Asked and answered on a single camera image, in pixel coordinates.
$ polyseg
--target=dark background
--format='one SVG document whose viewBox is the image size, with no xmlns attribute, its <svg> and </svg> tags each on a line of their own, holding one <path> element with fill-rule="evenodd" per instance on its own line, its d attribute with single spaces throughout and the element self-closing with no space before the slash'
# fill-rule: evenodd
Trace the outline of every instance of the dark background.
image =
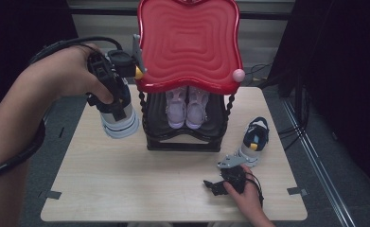
<svg viewBox="0 0 370 227">
<path fill-rule="evenodd" d="M 0 0 L 0 101 L 44 45 L 77 37 L 65 0 Z"/>
<path fill-rule="evenodd" d="M 281 96 L 305 87 L 370 177 L 370 1 L 296 1 L 292 14 L 269 79 Z"/>
</svg>

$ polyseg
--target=pink ball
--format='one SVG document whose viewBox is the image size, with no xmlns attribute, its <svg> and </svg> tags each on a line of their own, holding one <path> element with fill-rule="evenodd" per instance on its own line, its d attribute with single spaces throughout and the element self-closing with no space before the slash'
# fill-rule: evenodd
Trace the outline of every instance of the pink ball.
<svg viewBox="0 0 370 227">
<path fill-rule="evenodd" d="M 236 82 L 242 82 L 246 74 L 244 73 L 242 69 L 237 69 L 234 71 L 232 76 Z"/>
</svg>

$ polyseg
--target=person's right hand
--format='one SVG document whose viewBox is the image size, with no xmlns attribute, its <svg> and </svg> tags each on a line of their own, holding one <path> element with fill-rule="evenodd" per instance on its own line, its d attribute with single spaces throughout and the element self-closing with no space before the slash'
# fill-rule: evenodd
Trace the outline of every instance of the person's right hand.
<svg viewBox="0 0 370 227">
<path fill-rule="evenodd" d="M 246 178 L 253 179 L 252 171 L 246 165 L 241 165 L 246 172 Z M 223 186 L 226 191 L 234 199 L 240 212 L 250 221 L 255 227 L 258 226 L 273 226 L 273 223 L 267 218 L 262 210 L 258 199 L 258 191 L 250 182 L 246 181 L 243 193 L 239 194 L 237 190 L 228 182 L 224 182 Z"/>
</svg>

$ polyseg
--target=black curtain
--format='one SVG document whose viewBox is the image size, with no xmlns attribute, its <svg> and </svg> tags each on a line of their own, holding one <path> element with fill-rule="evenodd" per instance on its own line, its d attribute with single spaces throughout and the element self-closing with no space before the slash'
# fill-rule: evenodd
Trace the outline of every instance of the black curtain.
<svg viewBox="0 0 370 227">
<path fill-rule="evenodd" d="M 303 80 L 370 178 L 370 1 L 334 1 Z"/>
<path fill-rule="evenodd" d="M 0 101 L 43 46 L 77 36 L 65 0 L 0 0 Z"/>
</svg>

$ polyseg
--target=gray floor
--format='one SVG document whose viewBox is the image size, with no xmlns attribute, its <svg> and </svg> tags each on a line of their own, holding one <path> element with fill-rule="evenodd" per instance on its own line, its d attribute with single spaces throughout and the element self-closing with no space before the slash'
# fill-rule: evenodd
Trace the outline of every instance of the gray floor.
<svg viewBox="0 0 370 227">
<path fill-rule="evenodd" d="M 291 121 L 283 104 L 284 99 L 278 97 L 276 87 L 266 88 L 263 93 L 277 130 L 283 131 L 291 127 Z M 65 97 L 56 102 L 51 110 L 47 120 L 44 145 L 31 160 L 20 226 L 120 225 L 118 223 L 45 223 L 40 218 L 45 202 L 41 193 L 49 190 L 53 184 L 84 105 L 84 96 Z M 333 138 L 326 120 L 316 113 L 313 107 L 310 110 L 307 134 L 328 176 L 339 192 L 346 210 L 349 211 L 353 225 L 370 226 L 370 180 L 352 162 L 344 146 Z M 295 137 L 296 134 L 291 134 L 283 138 L 283 146 L 286 147 Z M 308 191 L 308 194 L 303 197 L 308 218 L 303 221 L 276 221 L 275 225 L 343 226 L 300 141 L 294 143 L 286 153 L 298 186 Z M 204 224 L 182 223 L 176 226 L 204 226 Z"/>
</svg>

